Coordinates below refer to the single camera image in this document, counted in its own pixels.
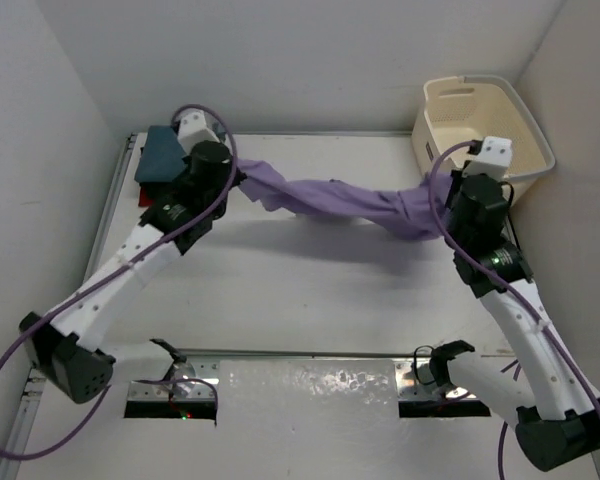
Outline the purple t-shirt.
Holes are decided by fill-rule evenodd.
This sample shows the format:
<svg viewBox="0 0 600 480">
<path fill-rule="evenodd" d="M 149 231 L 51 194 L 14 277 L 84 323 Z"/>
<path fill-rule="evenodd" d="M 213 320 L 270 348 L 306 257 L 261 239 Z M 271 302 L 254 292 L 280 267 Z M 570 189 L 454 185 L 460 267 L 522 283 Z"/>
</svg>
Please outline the purple t-shirt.
<svg viewBox="0 0 600 480">
<path fill-rule="evenodd" d="M 241 192 L 267 211 L 284 209 L 305 216 L 361 218 L 411 242 L 440 236 L 431 213 L 429 188 L 434 188 L 436 211 L 443 216 L 452 185 L 448 173 L 435 178 L 425 176 L 413 188 L 380 191 L 335 179 L 289 181 L 264 161 L 240 159 L 238 169 L 245 175 L 239 185 Z"/>
</svg>

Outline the black t-shirt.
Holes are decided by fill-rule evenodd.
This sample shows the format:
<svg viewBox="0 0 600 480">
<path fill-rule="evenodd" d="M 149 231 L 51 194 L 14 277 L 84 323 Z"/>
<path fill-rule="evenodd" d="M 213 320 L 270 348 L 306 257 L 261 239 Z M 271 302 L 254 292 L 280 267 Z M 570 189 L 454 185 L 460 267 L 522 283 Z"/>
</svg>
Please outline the black t-shirt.
<svg viewBox="0 0 600 480">
<path fill-rule="evenodd" d="M 151 201 L 167 194 L 172 189 L 171 182 L 143 182 L 140 183 L 141 196 Z"/>
</svg>

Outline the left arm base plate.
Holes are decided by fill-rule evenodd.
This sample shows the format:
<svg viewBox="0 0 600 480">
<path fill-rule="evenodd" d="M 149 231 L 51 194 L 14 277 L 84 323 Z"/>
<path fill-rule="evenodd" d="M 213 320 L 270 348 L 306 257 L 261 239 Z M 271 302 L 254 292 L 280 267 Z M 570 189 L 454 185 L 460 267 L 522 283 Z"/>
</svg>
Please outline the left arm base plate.
<svg viewBox="0 0 600 480">
<path fill-rule="evenodd" d="M 218 360 L 192 358 L 182 367 L 174 367 L 163 381 L 136 381 L 129 385 L 131 401 L 178 402 L 215 401 L 219 386 Z"/>
</svg>

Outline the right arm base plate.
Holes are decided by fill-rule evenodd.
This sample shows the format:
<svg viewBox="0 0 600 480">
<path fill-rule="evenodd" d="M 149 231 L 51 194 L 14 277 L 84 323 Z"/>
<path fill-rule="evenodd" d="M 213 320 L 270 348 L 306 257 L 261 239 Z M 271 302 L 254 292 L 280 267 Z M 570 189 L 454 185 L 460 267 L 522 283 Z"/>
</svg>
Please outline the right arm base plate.
<svg viewBox="0 0 600 480">
<path fill-rule="evenodd" d="M 394 376 L 398 399 L 410 402 L 450 402 L 476 400 L 464 388 L 438 387 L 430 374 L 429 357 L 396 358 Z"/>
</svg>

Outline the red t-shirt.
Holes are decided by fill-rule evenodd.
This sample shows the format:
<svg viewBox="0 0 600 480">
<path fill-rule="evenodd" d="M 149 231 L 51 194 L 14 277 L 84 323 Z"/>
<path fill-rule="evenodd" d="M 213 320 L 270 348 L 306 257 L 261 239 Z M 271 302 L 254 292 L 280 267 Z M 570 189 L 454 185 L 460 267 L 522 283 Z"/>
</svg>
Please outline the red t-shirt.
<svg viewBox="0 0 600 480">
<path fill-rule="evenodd" d="M 147 208 L 147 207 L 151 206 L 152 203 L 153 203 L 153 200 L 148 195 L 147 191 L 144 188 L 141 188 L 140 192 L 139 192 L 139 197 L 138 197 L 138 206 L 140 208 Z"/>
</svg>

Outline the blue-grey t-shirt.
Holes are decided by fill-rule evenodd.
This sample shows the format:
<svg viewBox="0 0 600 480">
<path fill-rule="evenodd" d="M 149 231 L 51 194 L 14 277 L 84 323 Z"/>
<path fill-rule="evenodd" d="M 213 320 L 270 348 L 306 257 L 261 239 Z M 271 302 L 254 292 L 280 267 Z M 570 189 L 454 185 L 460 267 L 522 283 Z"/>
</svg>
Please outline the blue-grey t-shirt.
<svg viewBox="0 0 600 480">
<path fill-rule="evenodd" d="M 170 183 L 185 169 L 185 150 L 170 126 L 152 125 L 141 148 L 134 180 L 144 183 Z"/>
</svg>

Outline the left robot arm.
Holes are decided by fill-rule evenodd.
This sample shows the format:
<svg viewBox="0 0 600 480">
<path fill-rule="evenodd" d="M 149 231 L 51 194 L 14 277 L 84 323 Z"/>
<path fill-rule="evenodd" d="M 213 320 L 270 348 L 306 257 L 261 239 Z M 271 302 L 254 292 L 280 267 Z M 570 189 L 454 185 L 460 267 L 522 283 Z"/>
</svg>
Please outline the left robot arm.
<svg viewBox="0 0 600 480">
<path fill-rule="evenodd" d="M 162 339 L 113 345 L 104 337 L 124 309 L 168 265 L 183 257 L 226 211 L 241 178 L 230 150 L 197 143 L 184 170 L 147 208 L 115 254 L 25 342 L 32 365 L 76 404 L 108 386 L 192 377 L 186 356 Z"/>
</svg>

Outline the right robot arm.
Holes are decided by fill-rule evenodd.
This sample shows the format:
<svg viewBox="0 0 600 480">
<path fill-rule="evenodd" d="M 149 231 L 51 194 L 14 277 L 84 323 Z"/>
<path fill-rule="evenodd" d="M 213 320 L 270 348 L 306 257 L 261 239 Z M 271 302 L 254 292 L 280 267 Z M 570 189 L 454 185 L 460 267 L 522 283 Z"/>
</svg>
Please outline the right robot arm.
<svg viewBox="0 0 600 480">
<path fill-rule="evenodd" d="M 439 392 L 461 387 L 500 415 L 526 458 L 550 471 L 600 449 L 600 393 L 575 364 L 549 319 L 522 252 L 502 233 L 510 202 L 485 174 L 451 175 L 444 238 L 461 280 L 491 314 L 527 376 L 499 375 L 475 348 L 435 348 L 428 370 Z"/>
</svg>

